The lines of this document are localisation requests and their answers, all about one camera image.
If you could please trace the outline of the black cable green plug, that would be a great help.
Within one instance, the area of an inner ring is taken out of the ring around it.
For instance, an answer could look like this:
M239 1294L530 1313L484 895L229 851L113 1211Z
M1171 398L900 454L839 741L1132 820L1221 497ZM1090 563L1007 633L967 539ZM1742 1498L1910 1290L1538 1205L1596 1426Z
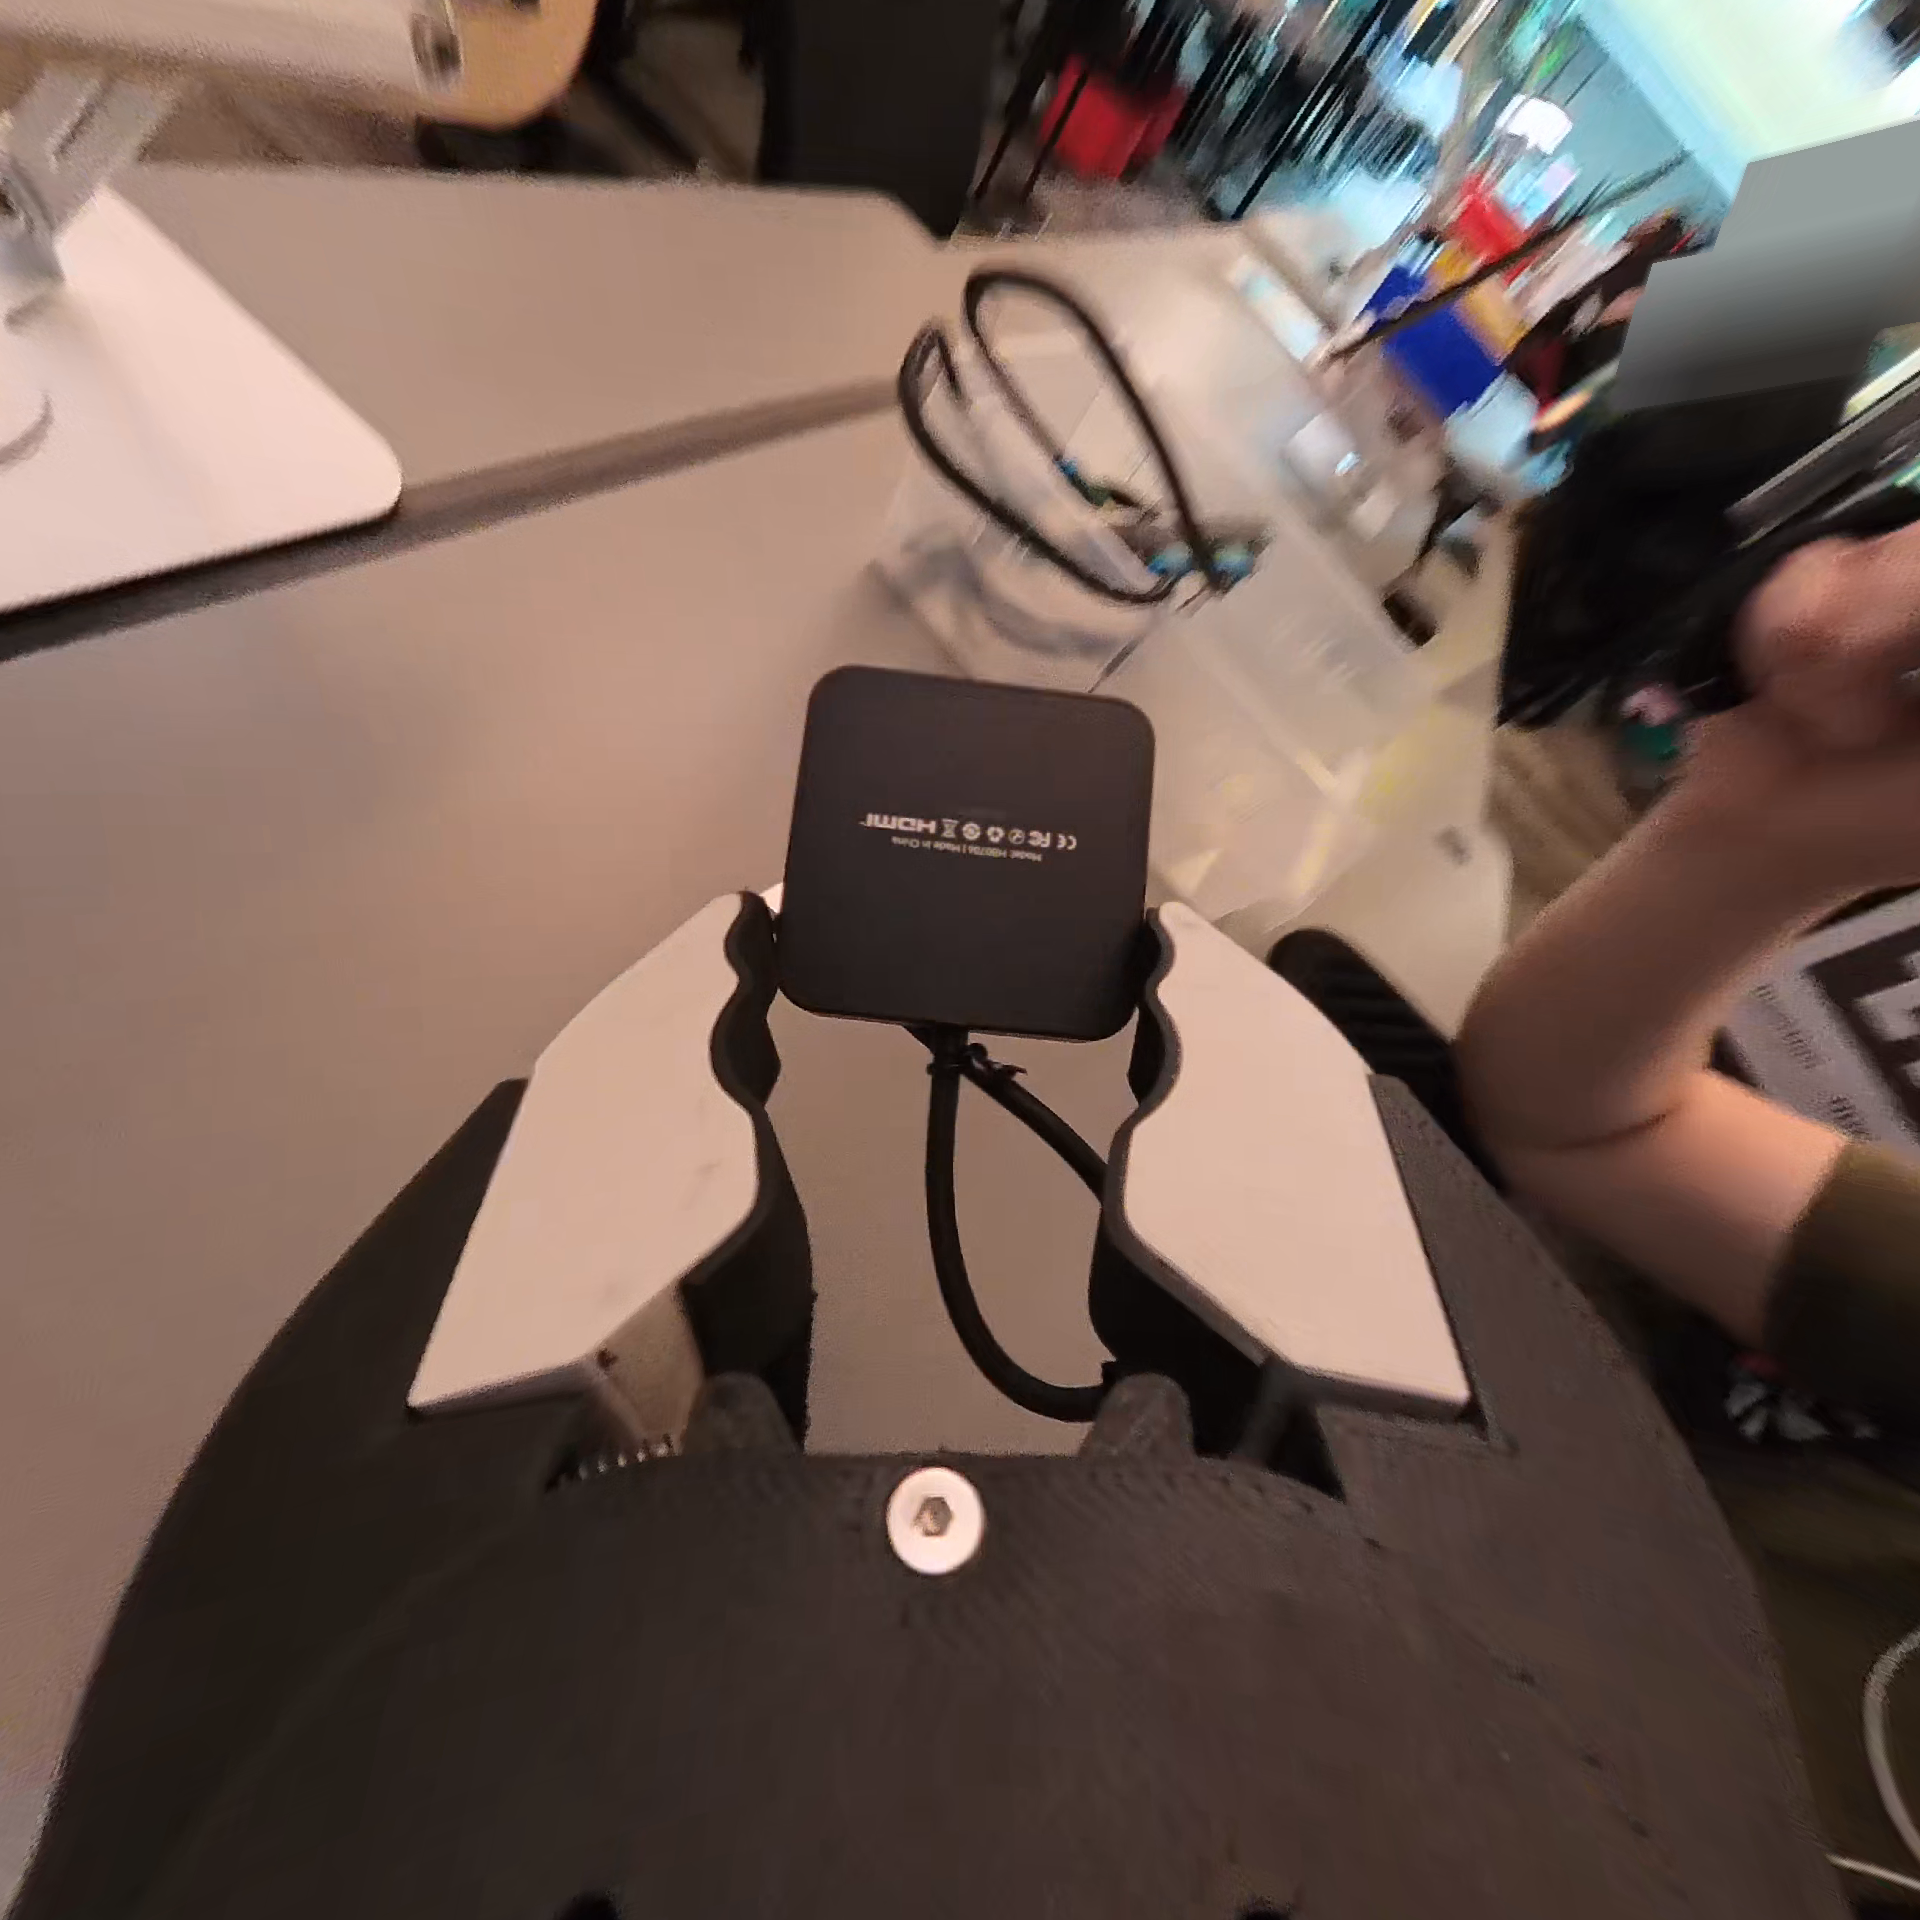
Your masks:
M1029 370L1041 348L1035 319L1047 319L1092 374L1092 399L1118 407L1145 479L1119 477L1074 447L1071 431L1053 423L1041 382ZM963 327L971 355L1020 436L1042 457L1051 482L1065 490L1097 531L1122 546L1143 585L1119 582L1106 569L1076 559L1070 577L1099 579L1097 595L1122 606L1157 606L1181 585L1211 597L1249 582L1269 546L1273 526L1261 517L1210 515L1193 469L1165 410L1113 337L1113 329L1070 285L1029 270L975 270L963 292Z

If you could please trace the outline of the person's right forearm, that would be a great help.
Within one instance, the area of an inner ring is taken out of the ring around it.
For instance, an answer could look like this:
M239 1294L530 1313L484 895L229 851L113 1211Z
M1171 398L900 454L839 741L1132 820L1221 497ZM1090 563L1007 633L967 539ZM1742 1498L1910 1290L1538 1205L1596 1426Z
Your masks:
M1473 1124L1554 1226L1754 1354L1847 1137L1709 1066L1729 1011L1833 910L1916 884L1916 732L1817 751L1754 709L1511 947L1457 1041Z

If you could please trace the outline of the blue storage bin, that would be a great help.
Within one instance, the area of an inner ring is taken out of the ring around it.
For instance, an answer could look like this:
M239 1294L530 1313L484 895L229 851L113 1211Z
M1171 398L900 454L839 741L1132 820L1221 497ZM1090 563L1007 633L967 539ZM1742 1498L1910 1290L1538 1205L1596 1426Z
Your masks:
M1383 359L1438 417L1475 407L1530 332L1502 276L1469 289L1383 343Z

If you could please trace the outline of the white monitor stand base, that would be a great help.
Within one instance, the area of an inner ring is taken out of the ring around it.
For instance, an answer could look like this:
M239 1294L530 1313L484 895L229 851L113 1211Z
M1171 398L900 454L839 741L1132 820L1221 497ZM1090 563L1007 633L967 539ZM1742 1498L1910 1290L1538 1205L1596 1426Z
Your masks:
M594 5L5 3L2 611L350 533L393 447L113 191L198 79L457 127L574 83Z

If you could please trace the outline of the black square hdmi adapter box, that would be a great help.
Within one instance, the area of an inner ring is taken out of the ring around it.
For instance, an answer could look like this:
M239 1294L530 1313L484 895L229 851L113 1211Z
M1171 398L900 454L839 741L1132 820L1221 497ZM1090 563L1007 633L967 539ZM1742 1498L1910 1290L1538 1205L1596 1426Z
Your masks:
M806 698L782 995L870 1023L1118 1036L1140 995L1154 772L1127 702L837 668Z

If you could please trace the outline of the clear plastic bin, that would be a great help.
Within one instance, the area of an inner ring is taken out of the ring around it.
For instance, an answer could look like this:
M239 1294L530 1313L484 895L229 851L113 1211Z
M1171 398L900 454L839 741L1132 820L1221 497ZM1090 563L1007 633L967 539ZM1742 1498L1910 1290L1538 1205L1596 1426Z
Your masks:
M1331 733L1389 732L1429 699L1414 647L1395 627L1342 526L1389 492L1379 461L1228 291L1177 279L1162 308L1099 301L1047 275L1110 327L1149 398L1165 410L1210 515L1273 529L1254 577L1211 597L1181 585L1158 607L1097 601L1026 558L924 465L906 426L906 466L881 539L883 581L988 682L1065 691L1214 686L1257 713ZM1035 319L1031 372L1055 426L1097 465L1143 482L1118 407L1071 343Z

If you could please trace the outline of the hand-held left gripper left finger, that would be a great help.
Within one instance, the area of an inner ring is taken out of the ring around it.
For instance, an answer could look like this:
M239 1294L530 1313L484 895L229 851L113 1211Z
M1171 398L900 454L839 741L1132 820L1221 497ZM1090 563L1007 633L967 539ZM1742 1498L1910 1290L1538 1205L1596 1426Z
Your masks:
M803 1443L810 1226L771 1100L779 894L725 894L541 1050L495 1153L406 1405L585 1401L617 1443L681 1452L719 1375Z

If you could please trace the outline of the red storage bin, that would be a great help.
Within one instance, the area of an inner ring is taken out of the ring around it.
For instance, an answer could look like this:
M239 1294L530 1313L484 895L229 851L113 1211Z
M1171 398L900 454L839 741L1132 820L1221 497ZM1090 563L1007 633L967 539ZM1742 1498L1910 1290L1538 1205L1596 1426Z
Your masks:
M1130 79L1116 69L1070 58L1047 92L1042 159L1083 180L1133 177L1165 148L1189 92L1175 65Z

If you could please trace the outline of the black office chair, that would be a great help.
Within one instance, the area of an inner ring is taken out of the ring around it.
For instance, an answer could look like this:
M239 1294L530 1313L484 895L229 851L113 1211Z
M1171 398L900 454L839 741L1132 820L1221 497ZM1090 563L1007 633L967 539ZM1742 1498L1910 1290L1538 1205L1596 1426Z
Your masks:
M1001 58L997 3L761 3L759 186L898 204L947 243L969 210Z

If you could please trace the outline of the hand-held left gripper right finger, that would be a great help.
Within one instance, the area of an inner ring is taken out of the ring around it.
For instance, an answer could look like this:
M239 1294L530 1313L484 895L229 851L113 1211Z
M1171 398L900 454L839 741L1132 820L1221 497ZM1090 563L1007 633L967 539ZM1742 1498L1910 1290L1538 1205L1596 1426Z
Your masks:
M1329 1413L1461 1433L1469 1364L1407 1174L1481 1180L1443 1037L1313 932L1287 977L1181 903L1147 914L1101 1182L1092 1324L1173 1382L1197 1449L1308 1449Z

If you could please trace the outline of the person's right hand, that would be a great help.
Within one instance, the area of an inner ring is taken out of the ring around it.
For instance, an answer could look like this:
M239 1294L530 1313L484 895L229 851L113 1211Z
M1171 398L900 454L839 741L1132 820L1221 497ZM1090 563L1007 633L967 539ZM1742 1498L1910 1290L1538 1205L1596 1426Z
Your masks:
M1746 598L1737 658L1745 715L1802 770L1916 770L1916 524L1796 546Z

